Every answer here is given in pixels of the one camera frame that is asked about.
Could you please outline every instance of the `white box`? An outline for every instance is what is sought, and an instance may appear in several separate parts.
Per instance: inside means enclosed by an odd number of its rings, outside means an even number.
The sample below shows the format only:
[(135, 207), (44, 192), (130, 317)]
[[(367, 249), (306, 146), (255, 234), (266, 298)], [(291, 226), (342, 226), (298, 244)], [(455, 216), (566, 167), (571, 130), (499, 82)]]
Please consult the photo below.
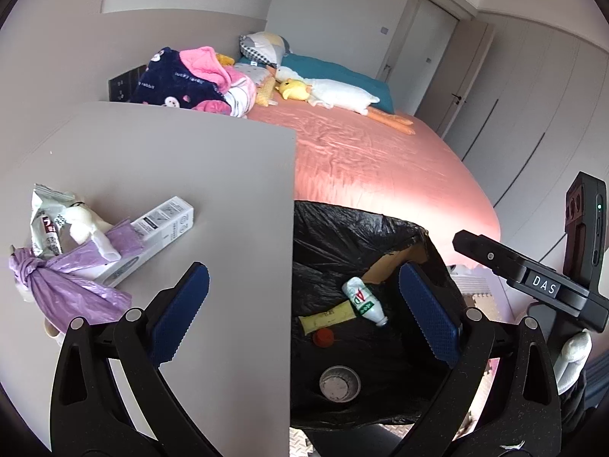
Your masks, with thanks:
[(120, 259), (73, 272), (107, 287), (115, 287), (152, 256), (193, 227), (193, 207), (179, 197), (157, 206), (131, 225), (142, 238), (144, 250), (138, 256)]

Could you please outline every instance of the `pink bed sheet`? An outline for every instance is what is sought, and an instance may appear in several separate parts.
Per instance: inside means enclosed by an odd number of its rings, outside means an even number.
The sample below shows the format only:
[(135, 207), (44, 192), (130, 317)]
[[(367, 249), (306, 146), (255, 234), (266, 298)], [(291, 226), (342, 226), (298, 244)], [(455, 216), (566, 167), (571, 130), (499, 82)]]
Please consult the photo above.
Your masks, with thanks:
[(295, 199), (385, 214), (425, 227), (446, 264), (475, 263), (453, 249), (456, 232), (499, 240), (497, 215), (461, 160), (413, 117), (408, 136), (342, 108), (283, 100), (251, 120), (297, 131)]

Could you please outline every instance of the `aluminum foil cup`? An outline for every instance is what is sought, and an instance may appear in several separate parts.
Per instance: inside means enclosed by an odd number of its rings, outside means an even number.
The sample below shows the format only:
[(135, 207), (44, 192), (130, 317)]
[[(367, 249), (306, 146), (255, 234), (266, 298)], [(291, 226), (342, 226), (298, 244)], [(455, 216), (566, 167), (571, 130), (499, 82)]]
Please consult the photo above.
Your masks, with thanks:
[(332, 366), (319, 378), (319, 387), (332, 402), (349, 402), (357, 397), (362, 382), (357, 373), (347, 366)]

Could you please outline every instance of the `plastic bottle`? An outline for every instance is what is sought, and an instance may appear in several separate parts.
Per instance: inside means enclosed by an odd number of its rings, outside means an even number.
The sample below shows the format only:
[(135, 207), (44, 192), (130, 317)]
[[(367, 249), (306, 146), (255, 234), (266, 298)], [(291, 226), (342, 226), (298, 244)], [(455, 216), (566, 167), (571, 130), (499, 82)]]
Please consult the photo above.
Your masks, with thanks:
[(360, 278), (354, 276), (342, 286), (342, 289), (361, 316), (373, 321), (376, 326), (387, 324), (389, 319), (383, 313), (380, 301), (363, 284)]

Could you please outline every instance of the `yellow wrapper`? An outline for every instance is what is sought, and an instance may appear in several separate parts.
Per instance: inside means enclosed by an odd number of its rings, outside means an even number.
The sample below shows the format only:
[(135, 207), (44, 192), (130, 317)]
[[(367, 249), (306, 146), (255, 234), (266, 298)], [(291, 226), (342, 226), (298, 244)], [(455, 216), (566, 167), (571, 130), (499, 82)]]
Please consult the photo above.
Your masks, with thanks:
[(313, 316), (298, 316), (300, 323), (303, 325), (305, 335), (317, 329), (337, 325), (353, 318), (355, 318), (355, 313), (351, 303), (347, 300), (324, 313), (317, 313)]

